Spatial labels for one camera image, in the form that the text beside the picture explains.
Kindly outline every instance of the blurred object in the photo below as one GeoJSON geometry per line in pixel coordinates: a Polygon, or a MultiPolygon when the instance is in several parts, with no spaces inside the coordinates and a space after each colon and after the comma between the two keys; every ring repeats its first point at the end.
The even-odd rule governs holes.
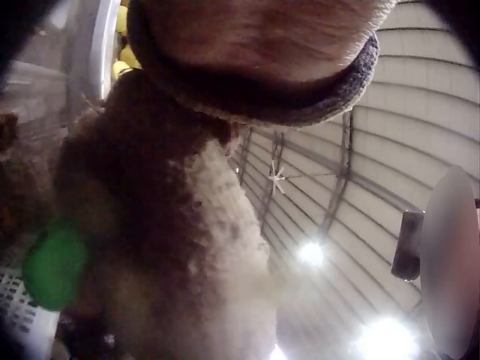
{"type": "Polygon", "coordinates": [[[17,138],[18,116],[13,113],[0,114],[0,154],[12,146],[17,138]]]}
{"type": "Polygon", "coordinates": [[[35,170],[16,153],[0,162],[0,255],[29,229],[44,224],[50,208],[35,170]]]}
{"type": "Polygon", "coordinates": [[[120,360],[124,355],[102,317],[69,316],[68,322],[59,322],[56,337],[78,360],[120,360]]]}
{"type": "Polygon", "coordinates": [[[127,7],[119,6],[119,11],[117,15],[117,24],[115,26],[116,32],[123,33],[127,31],[127,13],[128,13],[127,7]]]}
{"type": "Polygon", "coordinates": [[[478,0],[427,0],[434,10],[452,29],[458,40],[467,48],[480,69],[480,1],[478,0]]]}
{"type": "Polygon", "coordinates": [[[51,360],[69,360],[70,353],[67,347],[58,339],[55,339],[52,346],[51,360]]]}
{"type": "Polygon", "coordinates": [[[138,62],[135,54],[132,51],[130,45],[127,45],[120,52],[120,60],[126,62],[132,68],[140,68],[140,63],[138,62]]]}
{"type": "Polygon", "coordinates": [[[479,308],[477,211],[468,176],[453,166],[430,196],[420,247],[420,280],[435,343],[453,359],[467,351],[479,308]]]}
{"type": "Polygon", "coordinates": [[[132,68],[124,61],[116,61],[112,67],[112,78],[118,80],[120,75],[131,71],[132,68]]]}
{"type": "Polygon", "coordinates": [[[406,211],[398,235],[392,274],[405,281],[413,281],[420,275],[420,240],[423,214],[406,211]]]}

